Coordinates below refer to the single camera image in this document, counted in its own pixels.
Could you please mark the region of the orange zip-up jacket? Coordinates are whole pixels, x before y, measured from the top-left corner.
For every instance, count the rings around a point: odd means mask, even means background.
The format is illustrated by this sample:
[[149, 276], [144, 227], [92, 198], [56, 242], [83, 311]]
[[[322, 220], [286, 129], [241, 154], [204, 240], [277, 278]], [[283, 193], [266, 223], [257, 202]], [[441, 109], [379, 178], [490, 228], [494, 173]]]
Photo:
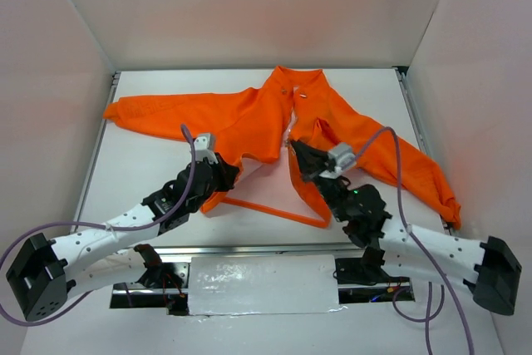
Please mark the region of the orange zip-up jacket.
[[328, 83], [323, 70], [277, 66], [260, 88], [236, 93], [124, 96], [104, 119], [143, 135], [182, 141], [212, 133], [224, 161], [244, 170], [243, 160], [273, 164], [285, 140], [319, 150], [345, 142], [354, 151], [368, 145], [356, 167], [389, 185], [401, 185], [458, 229], [461, 206], [440, 166], [382, 124], [355, 111]]

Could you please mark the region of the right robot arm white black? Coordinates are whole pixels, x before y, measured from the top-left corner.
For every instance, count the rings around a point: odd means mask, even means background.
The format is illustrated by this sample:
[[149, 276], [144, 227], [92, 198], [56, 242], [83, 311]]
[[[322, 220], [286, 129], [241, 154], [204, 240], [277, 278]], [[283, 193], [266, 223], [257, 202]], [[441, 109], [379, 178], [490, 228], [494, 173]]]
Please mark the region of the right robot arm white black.
[[345, 172], [356, 164], [351, 146], [324, 151], [292, 141], [304, 182], [319, 198], [349, 240], [363, 249], [362, 273], [370, 281], [400, 277], [420, 279], [470, 292], [482, 308], [500, 315], [515, 312], [522, 266], [508, 244], [462, 239], [420, 226], [404, 225], [389, 214], [374, 185], [350, 188]]

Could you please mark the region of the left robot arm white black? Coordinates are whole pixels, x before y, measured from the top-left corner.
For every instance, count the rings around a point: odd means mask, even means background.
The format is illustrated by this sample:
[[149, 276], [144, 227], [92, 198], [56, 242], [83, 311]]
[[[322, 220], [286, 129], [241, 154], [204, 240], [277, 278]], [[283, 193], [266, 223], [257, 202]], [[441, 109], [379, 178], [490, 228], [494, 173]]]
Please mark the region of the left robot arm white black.
[[197, 160], [104, 224], [54, 239], [31, 235], [6, 273], [25, 323], [43, 324], [68, 300], [114, 284], [181, 289], [175, 266], [147, 242], [187, 222], [212, 195], [232, 190], [238, 173], [221, 155]]

